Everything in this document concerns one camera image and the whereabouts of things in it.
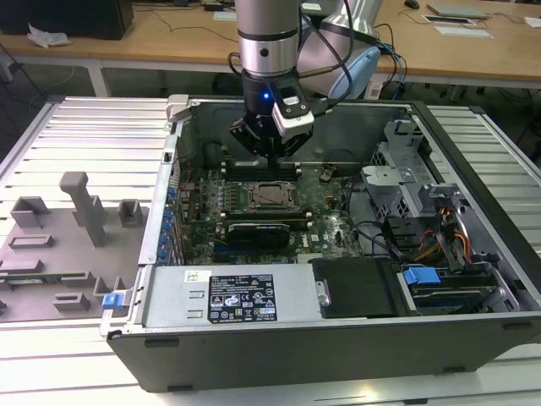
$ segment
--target black plastic cover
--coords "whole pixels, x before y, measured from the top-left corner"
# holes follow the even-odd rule
[[[325,319],[410,315],[396,273],[397,262],[385,258],[335,258],[313,262],[316,281],[325,283],[331,304]]]

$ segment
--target aluminum extrusion table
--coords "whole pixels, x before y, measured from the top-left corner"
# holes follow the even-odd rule
[[[47,104],[0,166],[0,235],[13,225],[20,195],[70,207],[57,181],[68,170],[89,174],[104,206],[122,198],[150,204],[169,123],[165,99],[69,97]],[[541,174],[482,112],[431,107],[511,219],[541,254]],[[444,177],[443,163],[433,156]],[[147,393],[101,338],[100,320],[0,324],[0,404],[538,405],[541,345],[527,343],[473,373],[409,376],[285,387]]]

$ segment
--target sticker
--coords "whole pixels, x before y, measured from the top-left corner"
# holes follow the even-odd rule
[[[272,275],[209,276],[208,320],[214,324],[277,321],[275,291]]]
[[[43,283],[41,279],[14,279],[13,281],[8,281],[10,285],[31,285],[33,283]]]
[[[208,282],[211,271],[186,271],[184,273],[185,282]]]
[[[321,11],[321,6],[317,3],[303,3],[301,7],[305,10]]]

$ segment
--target paper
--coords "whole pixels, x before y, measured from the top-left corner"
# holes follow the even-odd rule
[[[59,45],[71,44],[71,41],[68,39],[68,36],[63,32],[46,32],[34,28],[32,25],[28,24],[30,28],[30,33],[27,35],[28,39],[39,45],[40,47],[48,48]]]
[[[237,21],[237,13],[234,11],[215,11],[214,19],[218,21]]]
[[[305,10],[321,11],[321,6],[318,3],[303,3],[301,7]]]
[[[494,38],[485,30],[470,30],[458,27],[434,27],[444,36],[473,36],[476,38]]]
[[[528,24],[530,27],[533,27],[533,28],[541,27],[541,19],[533,19],[532,17],[524,17],[524,21],[526,21],[526,24]]]

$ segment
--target gray 3d printed part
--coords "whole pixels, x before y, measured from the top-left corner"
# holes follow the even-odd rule
[[[94,210],[92,199],[86,190],[87,183],[86,173],[66,172],[60,179],[60,189],[70,195],[92,244],[95,247],[102,247],[105,243],[105,230],[102,226],[101,216]]]
[[[11,292],[13,286],[5,279],[0,279],[0,292]]]
[[[41,197],[19,197],[10,214],[21,228],[40,228],[37,215],[48,212]]]
[[[52,305],[58,311],[88,310],[90,302],[82,292],[73,294],[55,294]]]
[[[43,262],[41,260],[32,261],[4,261],[0,265],[0,272],[13,274],[13,273],[37,273],[43,269]]]
[[[47,248],[54,244],[50,234],[13,237],[8,241],[12,250],[24,248]]]
[[[78,288],[81,286],[95,286],[96,278],[92,272],[85,272],[81,277],[63,277],[62,283],[70,288]]]
[[[105,216],[107,212],[103,210],[103,204],[101,203],[100,196],[91,196],[92,199],[92,206],[94,207],[94,213],[96,214],[97,218],[101,219],[101,224],[105,221]],[[74,210],[74,219],[77,222],[77,225],[79,227],[84,227],[83,220],[81,219],[81,216],[78,211]]]
[[[122,227],[141,227],[143,225],[143,212],[138,200],[121,200],[117,214]]]
[[[21,229],[15,224],[0,248],[0,261],[41,260],[43,269],[36,273],[36,277],[24,273],[7,275],[5,272],[3,275],[0,272],[0,300],[9,305],[9,311],[0,315],[0,322],[100,317],[102,294],[93,295],[98,277],[108,288],[121,285],[131,288],[134,285],[148,216],[148,208],[141,209],[143,226],[123,228],[117,207],[104,208],[103,227],[107,234],[106,245],[102,248],[93,246],[86,229],[79,227],[74,220],[71,208],[51,209],[49,214],[37,215],[42,228]],[[54,238],[51,247],[14,250],[8,245],[8,241],[17,237],[45,234]],[[122,279],[122,283],[117,283],[117,277]],[[59,312],[52,305],[55,294],[79,292],[90,301],[88,310]]]
[[[105,284],[105,281],[102,277],[96,279],[96,284],[94,285],[94,291],[92,294],[95,298],[103,298],[106,294],[109,294],[112,290]]]

